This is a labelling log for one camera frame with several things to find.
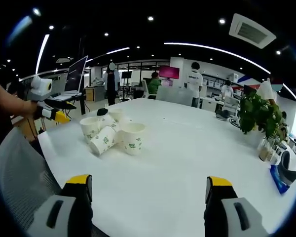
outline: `potted plant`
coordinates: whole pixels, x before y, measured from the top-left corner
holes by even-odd
[[[250,142],[257,147],[264,135],[267,139],[276,136],[282,114],[277,105],[271,105],[253,91],[240,100],[239,117],[241,131],[253,136]]]

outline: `floor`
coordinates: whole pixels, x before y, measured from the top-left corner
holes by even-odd
[[[119,99],[116,98],[115,103],[116,104],[120,103]],[[86,114],[89,113],[88,107],[89,107],[90,111],[94,111],[94,110],[97,110],[100,108],[105,108],[105,107],[109,106],[108,100],[102,100],[102,101],[98,101],[98,102],[85,101],[85,104],[86,104],[86,106],[85,106]],[[74,105],[77,107],[77,109],[71,110],[69,112],[69,116],[73,119],[80,119],[82,117],[80,103],[78,101],[76,101]],[[44,122],[45,122],[46,130],[49,130],[49,129],[57,126],[57,124],[54,120],[48,120],[48,119],[44,118]],[[42,124],[41,124],[40,119],[35,121],[35,127],[36,127],[37,131],[39,131],[42,128]]]

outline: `black ceiling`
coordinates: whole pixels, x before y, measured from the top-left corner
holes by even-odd
[[[129,50],[105,55],[88,66],[105,65],[110,59],[125,62],[142,59],[169,59],[178,56],[215,63],[250,75],[257,80],[268,75],[258,67],[234,56],[192,46],[164,45],[164,42],[188,42],[224,49],[248,58],[271,72],[283,75],[285,84],[296,88],[296,3],[277,1],[72,1],[38,2],[30,5],[0,4],[0,65],[6,80],[35,73],[37,57],[45,34],[50,34],[39,72],[67,68],[72,62],[56,64],[61,57],[73,61],[89,55],[94,58],[109,51]],[[41,17],[33,15],[37,7]],[[264,49],[229,36],[234,13],[244,15],[266,27],[277,37]],[[2,43],[25,16],[32,23],[9,45]],[[220,25],[220,18],[226,19]],[[280,56],[276,50],[286,48]]]

